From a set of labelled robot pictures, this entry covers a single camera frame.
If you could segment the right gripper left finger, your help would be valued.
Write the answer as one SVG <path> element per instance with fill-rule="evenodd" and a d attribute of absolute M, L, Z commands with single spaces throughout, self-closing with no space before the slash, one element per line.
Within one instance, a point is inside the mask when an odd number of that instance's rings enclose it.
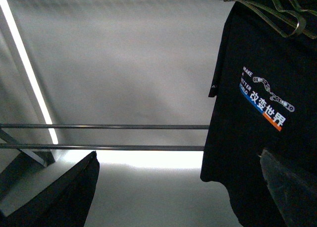
<path fill-rule="evenodd" d="M 92 151 L 25 205 L 1 216 L 2 227 L 83 227 L 100 172 Z"/>

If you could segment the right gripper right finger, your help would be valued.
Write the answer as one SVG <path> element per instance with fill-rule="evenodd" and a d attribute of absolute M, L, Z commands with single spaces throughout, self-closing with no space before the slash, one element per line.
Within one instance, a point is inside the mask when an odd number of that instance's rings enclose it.
<path fill-rule="evenodd" d="M 260 164 L 267 188 L 288 227 L 317 225 L 317 177 L 267 149 Z"/>

